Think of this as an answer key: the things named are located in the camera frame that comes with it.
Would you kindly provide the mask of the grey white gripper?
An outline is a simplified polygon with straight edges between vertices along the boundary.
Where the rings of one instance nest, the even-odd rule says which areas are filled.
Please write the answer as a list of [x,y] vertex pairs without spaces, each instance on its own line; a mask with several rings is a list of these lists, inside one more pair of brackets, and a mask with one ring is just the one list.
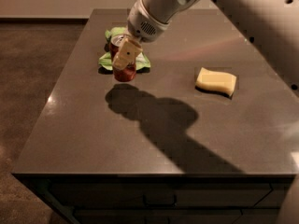
[[[169,20],[163,0],[137,0],[128,15],[127,29],[139,41],[152,42],[167,29]],[[118,70],[133,64],[143,51],[130,36],[114,37],[111,42],[118,48],[112,59],[112,66]]]

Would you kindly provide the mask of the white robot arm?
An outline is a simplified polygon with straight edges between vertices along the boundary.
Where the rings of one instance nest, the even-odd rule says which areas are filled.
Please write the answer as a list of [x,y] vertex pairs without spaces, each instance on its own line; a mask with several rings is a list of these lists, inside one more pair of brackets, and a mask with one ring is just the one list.
[[[282,173],[295,165],[298,152],[298,2],[297,0],[211,0],[234,27],[267,60],[281,85],[258,85],[261,107],[253,108],[245,121],[261,118],[268,136],[254,132],[249,141],[237,143],[241,162]],[[143,42],[157,39],[170,20],[192,0],[137,0],[130,10],[126,33],[113,61],[120,68],[140,51]]]

